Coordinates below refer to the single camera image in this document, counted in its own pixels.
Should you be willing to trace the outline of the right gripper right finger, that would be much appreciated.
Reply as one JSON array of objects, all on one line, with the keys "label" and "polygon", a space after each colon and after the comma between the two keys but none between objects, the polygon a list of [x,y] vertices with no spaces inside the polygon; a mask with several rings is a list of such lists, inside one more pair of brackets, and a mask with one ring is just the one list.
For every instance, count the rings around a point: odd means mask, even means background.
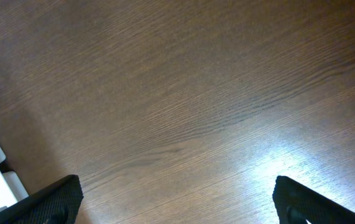
[{"label": "right gripper right finger", "polygon": [[355,224],[355,213],[287,176],[277,176],[272,199],[280,224]]}]

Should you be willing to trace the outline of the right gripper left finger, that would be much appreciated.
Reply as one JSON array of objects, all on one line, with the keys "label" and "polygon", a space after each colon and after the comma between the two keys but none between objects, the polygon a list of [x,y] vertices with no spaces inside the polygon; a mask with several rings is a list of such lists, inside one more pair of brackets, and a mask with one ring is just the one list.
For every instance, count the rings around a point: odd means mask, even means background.
[{"label": "right gripper left finger", "polygon": [[0,224],[75,224],[83,191],[77,175],[67,175],[0,211]]}]

